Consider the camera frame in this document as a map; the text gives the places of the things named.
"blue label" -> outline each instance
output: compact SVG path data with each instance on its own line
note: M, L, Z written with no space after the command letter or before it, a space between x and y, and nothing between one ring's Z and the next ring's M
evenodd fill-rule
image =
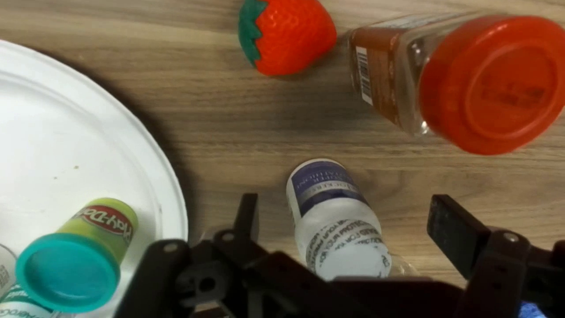
M350 173L332 161L313 161L292 176L299 212L306 215L315 205L334 198L353 198L366 203Z

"teal lid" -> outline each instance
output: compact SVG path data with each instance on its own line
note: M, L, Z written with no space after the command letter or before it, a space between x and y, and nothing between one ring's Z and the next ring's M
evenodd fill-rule
M16 279L30 298L50 309L85 312L112 298L120 268L99 244L80 235L53 233L21 252Z

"spice jar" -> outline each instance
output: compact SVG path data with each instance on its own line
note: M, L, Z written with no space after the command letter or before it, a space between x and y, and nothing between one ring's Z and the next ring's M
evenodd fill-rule
M505 153L542 134L565 104L565 30L537 16L421 14L350 35L362 99L410 134Z

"plastic container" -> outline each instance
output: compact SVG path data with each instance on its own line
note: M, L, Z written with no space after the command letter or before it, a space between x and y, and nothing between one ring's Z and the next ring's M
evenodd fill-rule
M300 164L286 182L286 196L299 254L320 277L390 274L382 224L339 162L313 159Z
M505 153L565 106L565 30L537 16L421 14L352 32L362 99L410 134Z
M0 244L0 298L13 288L16 282L16 254Z
M138 228L124 201L99 198L57 233L34 240L16 261L16 279L39 304L87 312L106 304L120 281L120 261Z

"bottle cap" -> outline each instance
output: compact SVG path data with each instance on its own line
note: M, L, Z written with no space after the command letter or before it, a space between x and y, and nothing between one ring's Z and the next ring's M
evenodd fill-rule
M419 90L435 132L473 153L511 152L565 104L565 30L534 16L473 19L436 47Z
M336 277L389 277L390 256L375 245L350 244L330 251L316 268L327 281Z
M120 270L99 244L80 235L51 233L21 252L16 277L39 304L62 312L85 312L112 298Z

